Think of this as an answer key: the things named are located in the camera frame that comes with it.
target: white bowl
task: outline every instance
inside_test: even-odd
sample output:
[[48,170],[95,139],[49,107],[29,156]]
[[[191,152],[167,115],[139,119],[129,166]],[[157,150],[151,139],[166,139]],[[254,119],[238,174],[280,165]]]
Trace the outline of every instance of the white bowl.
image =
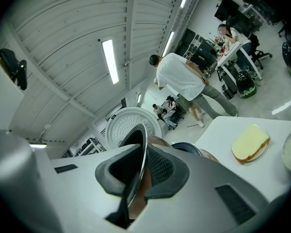
[[289,163],[286,163],[286,161],[285,161],[286,159],[284,158],[284,155],[291,151],[289,149],[285,149],[285,145],[290,138],[291,138],[291,133],[286,138],[285,143],[284,143],[283,148],[282,148],[282,160],[283,160],[283,163],[285,164],[287,170],[289,170],[289,171],[291,171],[291,166],[289,165]]

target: hair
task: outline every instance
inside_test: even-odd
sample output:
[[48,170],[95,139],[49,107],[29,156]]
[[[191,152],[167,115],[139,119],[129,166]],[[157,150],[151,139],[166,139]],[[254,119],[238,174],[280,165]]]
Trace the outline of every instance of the hair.
[[218,27],[218,30],[219,30],[221,27],[225,27],[226,30],[227,30],[227,32],[229,33],[229,34],[227,34],[227,36],[232,38],[231,27],[228,26],[228,25],[226,25],[226,24],[224,24],[224,23],[221,23],[221,24],[219,25],[219,27]]
[[155,67],[159,64],[159,62],[160,62],[160,58],[158,55],[156,55],[156,54],[151,55],[151,57],[149,59],[150,65]]
[[175,99],[172,96],[168,96],[167,97],[167,100],[170,100],[171,102],[174,102],[175,101]]

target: hand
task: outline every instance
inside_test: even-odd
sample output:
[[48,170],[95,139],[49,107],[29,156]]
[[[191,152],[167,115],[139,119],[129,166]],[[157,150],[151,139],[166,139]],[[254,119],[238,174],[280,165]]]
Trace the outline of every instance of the hand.
[[205,83],[205,85],[208,85],[209,84],[209,80],[204,76],[202,77],[203,78],[203,82]]

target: ceiling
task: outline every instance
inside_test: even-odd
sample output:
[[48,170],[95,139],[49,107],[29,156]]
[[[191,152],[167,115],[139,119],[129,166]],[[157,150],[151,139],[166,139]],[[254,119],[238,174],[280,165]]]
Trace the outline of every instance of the ceiling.
[[[28,88],[10,128],[25,138],[71,142],[147,78],[179,0],[17,0],[0,27],[0,48],[28,63]],[[113,40],[112,84],[101,42]],[[45,130],[46,124],[51,128]]]

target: white floor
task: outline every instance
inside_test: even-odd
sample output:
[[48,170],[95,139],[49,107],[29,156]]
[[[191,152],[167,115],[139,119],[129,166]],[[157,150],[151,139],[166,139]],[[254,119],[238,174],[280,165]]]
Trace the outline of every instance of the white floor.
[[[239,117],[291,120],[291,75],[282,57],[281,48],[285,37],[278,36],[277,32],[280,28],[281,25],[263,25],[260,31],[255,33],[260,42],[258,50],[270,52],[273,57],[265,57],[261,61],[264,66],[264,70],[260,71],[263,80],[256,79],[256,84],[261,85],[257,87],[257,93],[247,99],[242,99],[236,94],[230,100],[237,107]],[[216,72],[212,74],[209,81],[213,87],[221,91],[223,81],[219,81]],[[227,116],[227,113],[216,101],[208,97],[206,99],[217,112]],[[163,138],[170,144],[176,142],[195,143],[212,122],[207,114],[202,116],[202,120],[205,123],[204,128],[200,128],[198,125],[187,128],[196,124],[188,112],[175,130],[167,131],[167,127],[162,128]]]

